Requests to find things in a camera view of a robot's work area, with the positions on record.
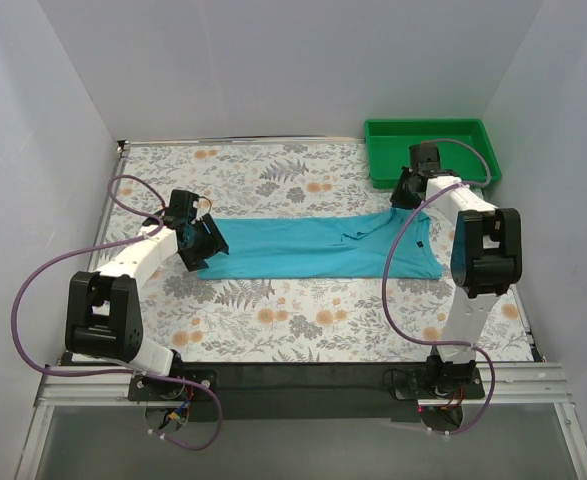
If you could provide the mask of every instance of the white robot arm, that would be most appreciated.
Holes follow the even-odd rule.
[[[501,295],[522,275],[519,213],[500,209],[459,185],[455,172],[443,170],[433,143],[409,149],[411,167],[404,167],[391,196],[394,207],[414,209],[431,201],[455,225],[451,275],[456,284],[453,305],[440,341],[475,345],[488,315]],[[427,360],[436,382],[464,384],[475,368],[475,351],[467,346],[438,345]]]
[[[66,321],[70,352],[106,358],[134,370],[168,376],[179,355],[144,335],[139,291],[158,267],[178,253],[190,271],[207,268],[205,259],[228,245],[207,213],[197,218],[199,196],[173,190],[162,217],[164,227],[124,249],[95,272],[71,279]],[[139,235],[156,229],[144,222]]]

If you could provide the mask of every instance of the white side panel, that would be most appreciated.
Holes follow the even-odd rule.
[[[0,1],[0,480],[15,475],[41,377],[11,342],[13,297],[46,260],[93,243],[115,146],[37,2]],[[68,282],[87,261],[51,268],[22,302],[41,365],[64,348]]]
[[[480,117],[541,0],[40,0],[111,133],[363,136]]]
[[[462,180],[458,177],[444,176],[436,177],[426,184],[426,199],[428,200],[436,193],[444,190],[449,185],[460,183]],[[431,203],[435,208],[444,214],[444,216],[455,225],[457,214],[463,210],[476,210],[478,212],[493,212],[495,205],[485,202],[475,195],[468,185],[456,188],[453,191],[445,193],[443,196]]]
[[[456,287],[451,312],[440,340],[460,340],[472,345],[477,344],[489,313],[499,298],[492,293],[469,298],[463,289]],[[437,350],[445,362],[468,363],[475,360],[475,352],[469,347],[445,346],[437,347]]]
[[[518,290],[541,352],[560,361],[587,441],[587,0],[546,0],[484,122],[522,215]]]
[[[142,227],[138,236],[148,234],[156,228],[157,226]],[[159,266],[176,252],[175,230],[164,227],[153,237],[128,246],[97,271],[107,277],[128,275],[135,278],[139,292]]]

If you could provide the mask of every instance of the floral pattern fabric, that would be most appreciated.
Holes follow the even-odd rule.
[[[205,196],[200,207],[210,207],[213,218],[352,216],[389,206],[389,192],[371,187],[362,144],[139,146],[131,148],[124,171],[150,182],[167,201],[174,188]],[[138,210],[160,208],[129,180],[118,194]],[[435,209],[426,213],[444,277],[392,279],[388,293],[400,328],[436,340],[455,286],[448,269],[453,225]],[[104,241],[134,236],[140,224],[114,207]],[[115,254],[103,253],[100,262]],[[144,286],[140,303],[145,334],[185,361],[423,361],[430,349],[391,330],[380,295],[380,279],[199,280],[175,255]],[[496,361],[532,360],[511,292],[493,308],[480,345]]]

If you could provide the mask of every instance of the orange flower print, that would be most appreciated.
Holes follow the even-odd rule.
[[[507,303],[502,307],[502,314],[509,320],[517,320],[520,316],[519,310],[512,303]]]
[[[422,335],[424,336],[425,340],[433,342],[440,338],[440,331],[435,327],[426,327],[424,330],[422,330]]]
[[[323,325],[326,327],[333,323],[333,313],[331,313],[330,310],[322,310],[321,312],[318,312],[317,316],[315,317],[315,320],[319,325]]]
[[[275,314],[273,310],[270,308],[263,308],[259,312],[257,312],[257,320],[262,325],[268,325],[269,323],[273,323],[273,318],[275,318]]]
[[[186,332],[177,332],[173,335],[173,345],[176,347],[183,347],[189,343],[189,334]]]
[[[197,206],[198,208],[211,208],[211,201],[206,198],[200,198]]]

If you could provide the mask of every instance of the green tray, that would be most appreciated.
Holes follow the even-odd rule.
[[[486,159],[491,183],[502,178],[491,141],[481,120],[395,120],[374,119],[364,123],[366,148],[373,188],[395,188],[402,166],[409,166],[409,147],[434,138],[454,138],[474,147]],[[460,145],[440,143],[442,168],[456,172],[462,180],[481,182],[484,167],[471,152]]]

